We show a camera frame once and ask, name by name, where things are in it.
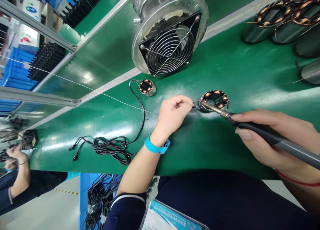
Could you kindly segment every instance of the left hand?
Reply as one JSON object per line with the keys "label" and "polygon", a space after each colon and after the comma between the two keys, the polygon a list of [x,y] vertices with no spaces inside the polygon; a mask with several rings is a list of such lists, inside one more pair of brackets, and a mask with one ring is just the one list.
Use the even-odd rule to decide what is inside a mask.
{"label": "left hand", "polygon": [[191,98],[184,95],[177,95],[164,100],[160,107],[155,130],[166,135],[165,138],[168,139],[181,126],[192,106]]}
{"label": "left hand", "polygon": [[15,162],[16,160],[14,158],[6,160],[4,168],[10,169],[10,170],[15,169],[16,168],[16,166],[14,165]]}
{"label": "left hand", "polygon": [[8,149],[7,154],[9,155],[9,157],[16,158],[19,164],[27,161],[28,159],[28,156],[25,153],[21,152],[21,145],[14,146]]}

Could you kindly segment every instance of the sleeve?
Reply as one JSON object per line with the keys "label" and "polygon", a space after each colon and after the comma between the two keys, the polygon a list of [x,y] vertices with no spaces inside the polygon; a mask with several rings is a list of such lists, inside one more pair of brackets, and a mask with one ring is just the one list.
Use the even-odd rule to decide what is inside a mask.
{"label": "sleeve", "polygon": [[146,193],[118,195],[113,200],[103,230],[139,230],[146,211],[146,198]]}
{"label": "sleeve", "polygon": [[6,188],[6,189],[0,191],[0,202],[1,202],[0,211],[12,204],[10,188]]}

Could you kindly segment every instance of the dark blue uniform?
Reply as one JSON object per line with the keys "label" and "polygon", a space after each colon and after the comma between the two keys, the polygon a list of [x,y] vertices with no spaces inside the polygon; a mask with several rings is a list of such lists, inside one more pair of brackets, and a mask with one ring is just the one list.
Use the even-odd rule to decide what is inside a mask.
{"label": "dark blue uniform", "polygon": [[13,171],[0,178],[0,216],[51,191],[66,180],[68,173],[30,170],[30,186],[17,197],[11,199],[9,191],[17,175],[18,171]]}
{"label": "dark blue uniform", "polygon": [[[307,212],[259,179],[227,170],[161,177],[157,200],[213,229],[319,229]],[[146,194],[117,196],[104,230],[139,230]]]}

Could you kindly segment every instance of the white wire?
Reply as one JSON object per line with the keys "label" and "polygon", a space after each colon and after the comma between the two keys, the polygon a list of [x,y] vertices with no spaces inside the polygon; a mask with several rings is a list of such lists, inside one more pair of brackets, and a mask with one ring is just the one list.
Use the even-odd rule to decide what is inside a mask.
{"label": "white wire", "polygon": [[[23,63],[23,62],[20,62],[20,61],[17,61],[17,60],[14,60],[14,59],[5,57],[5,56],[3,56],[3,55],[0,55],[0,56],[1,56],[1,57],[4,57],[4,58],[6,58],[6,59],[13,60],[13,61],[18,62],[18,63],[21,63],[21,64],[25,64],[25,63]],[[82,84],[78,84],[78,83],[76,83],[76,82],[74,82],[74,81],[72,81],[72,80],[66,79],[66,78],[61,77],[61,76],[59,76],[59,75],[50,73],[50,72],[48,72],[48,71],[45,71],[45,70],[42,70],[42,69],[39,69],[39,68],[36,68],[36,67],[33,67],[33,66],[32,66],[32,68],[41,70],[41,71],[46,72],[46,73],[48,73],[48,74],[51,74],[51,75],[57,76],[57,77],[59,77],[59,78],[62,78],[62,79],[64,79],[64,80],[70,81],[70,82],[72,82],[72,83],[75,83],[75,84],[80,85],[80,86],[82,86],[82,87],[85,87],[85,88],[87,88],[87,89],[90,89],[90,90],[92,90],[92,91],[94,91],[94,92],[97,92],[97,93],[99,93],[99,94],[102,94],[102,95],[105,95],[105,96],[107,96],[107,97],[109,97],[109,98],[112,98],[112,99],[114,99],[114,100],[116,100],[116,101],[119,101],[120,103],[123,103],[123,104],[125,104],[125,105],[130,106],[130,107],[133,107],[133,108],[135,108],[135,109],[139,109],[139,110],[142,110],[142,111],[151,113],[151,114],[155,114],[155,113],[152,113],[152,112],[149,112],[149,111],[146,111],[146,110],[143,110],[143,109],[134,107],[134,106],[132,106],[132,105],[130,105],[130,104],[126,104],[126,103],[124,103],[124,102],[122,102],[122,101],[120,101],[120,100],[118,100],[118,99],[115,99],[114,97],[111,97],[111,96],[109,96],[109,95],[106,95],[106,94],[104,94],[104,93],[101,93],[101,92],[99,92],[99,91],[96,91],[96,90],[94,90],[94,89],[91,89],[91,88],[89,88],[89,87],[87,87],[87,86],[84,86],[84,85],[82,85]]]}

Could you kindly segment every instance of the fume extractor fan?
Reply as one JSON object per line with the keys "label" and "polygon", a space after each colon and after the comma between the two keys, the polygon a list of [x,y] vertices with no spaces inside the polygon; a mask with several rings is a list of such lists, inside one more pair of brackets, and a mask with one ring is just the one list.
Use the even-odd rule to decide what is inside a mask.
{"label": "fume extractor fan", "polygon": [[131,0],[140,28],[132,45],[135,66],[156,77],[189,64],[207,29],[204,0]]}

